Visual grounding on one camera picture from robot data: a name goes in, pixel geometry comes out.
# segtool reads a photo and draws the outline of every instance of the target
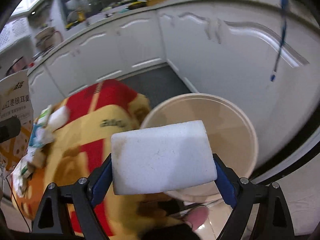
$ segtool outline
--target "cabinet trim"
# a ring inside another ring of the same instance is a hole
[[[33,80],[30,83],[30,86],[32,86],[35,82],[35,80],[44,72],[44,70],[39,71],[38,73],[35,74],[35,76],[33,77]]]
[[[101,76],[100,78],[98,78],[98,79],[96,80],[96,82],[101,82],[101,81],[103,81],[103,80],[105,80],[105,79],[108,79],[108,77],[111,77],[111,76],[113,76],[113,75],[119,74],[119,73],[121,73],[121,72],[122,72],[122,70],[113,71],[113,72],[111,72],[111,73],[108,73],[108,74],[106,74],[106,75]]]
[[[136,67],[141,67],[143,65],[156,65],[156,64],[159,64],[159,63],[162,63],[162,59],[161,58],[153,58],[153,59],[150,59],[150,60],[146,60],[146,61],[143,61],[141,63],[137,63],[133,66],[131,66],[132,68],[136,68]]]
[[[136,19],[136,20],[132,20],[122,26],[120,26],[122,29],[129,27],[130,25],[136,24],[136,23],[145,23],[150,21],[150,19]]]
[[[207,35],[208,39],[211,40],[211,35],[210,35],[211,20],[209,18],[198,16],[192,12],[184,12],[184,13],[178,15],[178,17],[182,20],[184,20],[185,18],[189,18],[198,24],[199,24],[199,22],[205,23],[206,25],[204,27],[204,32]]]
[[[86,45],[89,41],[95,39],[95,38],[99,38],[99,37],[103,37],[103,36],[106,36],[106,33],[97,33],[97,34],[94,34],[92,36],[90,36],[89,38],[87,38],[85,41],[83,41],[82,43],[80,43],[80,46],[84,46]]]
[[[77,93],[77,92],[79,92],[79,91],[81,91],[82,89],[85,89],[85,88],[87,88],[87,87],[88,87],[88,85],[83,85],[83,86],[81,86],[81,87],[79,87],[79,88],[76,88],[75,90],[72,90],[72,91],[68,94],[68,96],[71,97],[71,96],[74,95],[75,93]]]
[[[173,62],[171,60],[169,60],[168,58],[167,58],[167,63],[170,65],[170,67],[173,68],[173,70],[175,72],[179,72],[179,68],[175,64],[173,64]]]
[[[160,18],[168,19],[170,21],[170,25],[174,28],[174,16],[163,13],[163,14],[160,14]]]
[[[279,41],[281,40],[281,37],[268,27],[254,22],[224,22],[228,26],[231,34],[249,35],[260,38],[269,44],[275,51],[279,50]],[[309,64],[303,56],[291,48],[287,43],[282,47],[281,57],[291,67],[301,67]]]
[[[53,65],[59,58],[64,57],[64,56],[67,56],[69,53],[70,53],[70,51],[68,51],[68,52],[66,52],[66,53],[63,53],[63,54],[60,54],[59,56],[57,56],[57,57],[49,64],[49,66]]]
[[[199,93],[199,91],[196,89],[196,87],[188,80],[188,78],[184,77],[183,78],[184,83],[186,86],[191,90],[192,93]]]

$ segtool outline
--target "gray floor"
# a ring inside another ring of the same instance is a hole
[[[121,82],[145,95],[151,108],[174,96],[191,93],[169,66],[140,73]]]

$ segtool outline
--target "white packaging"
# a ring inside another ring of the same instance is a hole
[[[21,169],[21,176],[23,176],[25,179],[29,178],[30,175],[35,171],[34,166],[32,166],[30,163],[26,162],[23,165],[23,168]]]
[[[111,154],[116,195],[164,192],[217,179],[202,121],[113,134]]]
[[[41,151],[40,148],[29,146],[25,159],[36,168],[41,169],[45,165],[47,156]]]
[[[19,135],[0,144],[1,178],[7,177],[24,156],[33,127],[27,72],[21,70],[0,81],[0,121],[15,115],[21,123]]]
[[[28,186],[27,179],[21,175],[21,171],[26,164],[27,161],[25,160],[25,157],[23,157],[12,172],[12,185],[18,197],[24,196]]]
[[[37,124],[41,126],[46,126],[50,117],[50,114],[52,112],[52,105],[48,105],[48,107],[41,111],[41,114],[39,115],[39,119]]]
[[[35,134],[36,137],[33,140],[35,147],[42,148],[46,144],[54,141],[54,135],[47,128],[39,127]]]
[[[69,116],[70,116],[69,108],[66,106],[60,107],[57,111],[53,112],[50,115],[47,128],[51,132],[59,129],[60,127],[64,126],[68,122]]]

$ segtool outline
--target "white cabinet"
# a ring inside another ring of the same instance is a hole
[[[81,70],[89,84],[117,78],[128,71],[117,45],[114,23],[93,29],[78,38],[76,53],[81,59]]]
[[[64,99],[43,64],[28,76],[28,80],[34,117],[38,117],[48,105]]]
[[[89,84],[81,66],[76,40],[59,49],[44,64],[65,97],[79,92]]]
[[[158,10],[167,61],[193,92],[223,97],[252,121],[260,166],[304,125],[319,101],[320,38],[292,18],[274,82],[278,12],[209,2]]]
[[[165,62],[161,32],[155,11],[116,20],[117,42],[130,71]]]

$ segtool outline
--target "red pattern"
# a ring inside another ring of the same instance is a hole
[[[137,92],[114,79],[103,82],[95,110],[107,106],[117,105],[128,112],[128,104],[137,96]]]
[[[96,167],[102,164],[102,154],[103,154],[103,139],[97,140],[91,143],[87,143],[81,146],[80,152],[86,152],[88,156],[88,169],[91,173]],[[106,205],[104,201],[94,208],[94,212],[99,220],[103,230],[107,236],[114,236],[110,229],[107,217],[106,217]],[[81,227],[79,225],[76,213],[73,211],[71,213],[71,224],[75,232],[82,233]]]
[[[67,124],[88,113],[96,86],[94,84],[69,97],[66,104],[70,110]]]

